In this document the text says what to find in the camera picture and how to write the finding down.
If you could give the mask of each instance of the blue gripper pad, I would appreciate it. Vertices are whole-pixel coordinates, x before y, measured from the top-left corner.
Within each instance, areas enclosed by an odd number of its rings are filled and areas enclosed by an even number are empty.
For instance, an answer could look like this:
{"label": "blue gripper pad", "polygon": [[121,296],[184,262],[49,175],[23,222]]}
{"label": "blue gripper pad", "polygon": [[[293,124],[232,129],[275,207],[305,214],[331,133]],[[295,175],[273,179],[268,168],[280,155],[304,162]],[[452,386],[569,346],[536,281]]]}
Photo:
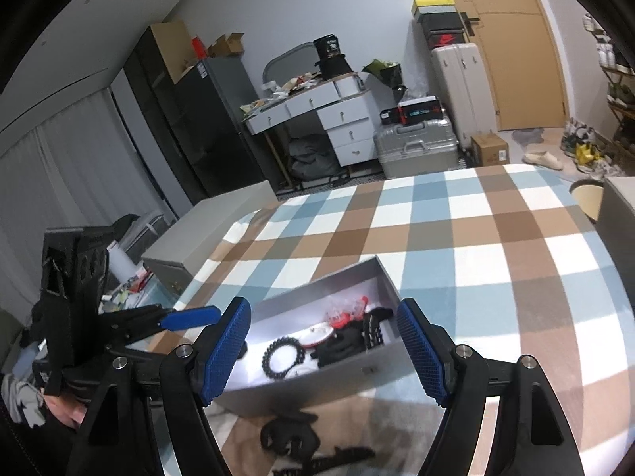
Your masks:
{"label": "blue gripper pad", "polygon": [[453,390],[448,388],[448,382],[453,381],[448,373],[452,371],[452,356],[413,299],[399,304],[397,327],[425,393],[446,407]]}
{"label": "blue gripper pad", "polygon": [[249,302],[234,297],[218,324],[206,327],[196,339],[197,376],[201,384],[198,394],[202,405],[209,406],[212,399],[223,393],[251,325]]}
{"label": "blue gripper pad", "polygon": [[220,320],[220,317],[220,310],[215,306],[195,308],[194,310],[173,311],[163,317],[161,327],[170,331],[184,331],[191,327],[216,324]]}

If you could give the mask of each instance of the beige slipper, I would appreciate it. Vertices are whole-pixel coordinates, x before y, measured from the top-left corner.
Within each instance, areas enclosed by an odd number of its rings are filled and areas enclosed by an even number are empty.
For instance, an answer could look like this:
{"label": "beige slipper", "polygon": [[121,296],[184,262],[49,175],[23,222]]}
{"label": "beige slipper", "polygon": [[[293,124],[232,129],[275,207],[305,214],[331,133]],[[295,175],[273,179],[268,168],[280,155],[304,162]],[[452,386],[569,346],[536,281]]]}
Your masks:
{"label": "beige slipper", "polygon": [[561,170],[564,165],[551,152],[527,152],[523,156],[523,162],[527,164],[537,164],[552,170]]}

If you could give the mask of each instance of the wooden door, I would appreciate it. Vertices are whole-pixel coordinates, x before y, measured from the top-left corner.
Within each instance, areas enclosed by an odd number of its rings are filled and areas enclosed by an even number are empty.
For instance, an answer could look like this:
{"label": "wooden door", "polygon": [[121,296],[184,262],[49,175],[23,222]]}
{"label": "wooden door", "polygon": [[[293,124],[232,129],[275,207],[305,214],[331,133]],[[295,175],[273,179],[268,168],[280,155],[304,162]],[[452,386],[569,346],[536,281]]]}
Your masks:
{"label": "wooden door", "polygon": [[562,127],[566,104],[560,58],[538,0],[455,0],[480,21],[478,44],[500,130]]}

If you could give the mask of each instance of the ceiling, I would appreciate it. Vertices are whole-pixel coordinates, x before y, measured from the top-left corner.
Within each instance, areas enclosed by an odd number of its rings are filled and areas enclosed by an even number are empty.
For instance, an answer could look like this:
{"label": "ceiling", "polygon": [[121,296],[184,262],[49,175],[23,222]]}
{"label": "ceiling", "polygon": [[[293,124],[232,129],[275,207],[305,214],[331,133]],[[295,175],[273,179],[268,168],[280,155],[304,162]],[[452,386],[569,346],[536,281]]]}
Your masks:
{"label": "ceiling", "polygon": [[59,110],[107,87],[150,23],[179,0],[72,0],[0,95],[0,155]]}

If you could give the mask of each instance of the human hand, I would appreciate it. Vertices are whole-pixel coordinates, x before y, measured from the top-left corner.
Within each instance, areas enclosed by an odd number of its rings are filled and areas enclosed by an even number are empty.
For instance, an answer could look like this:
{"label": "human hand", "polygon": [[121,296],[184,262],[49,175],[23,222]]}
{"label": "human hand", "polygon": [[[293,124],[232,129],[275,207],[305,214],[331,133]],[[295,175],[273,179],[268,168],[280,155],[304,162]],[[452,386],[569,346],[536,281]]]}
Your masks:
{"label": "human hand", "polygon": [[86,406],[70,394],[63,393],[59,397],[45,395],[44,401],[55,418],[69,428],[77,428],[84,420]]}

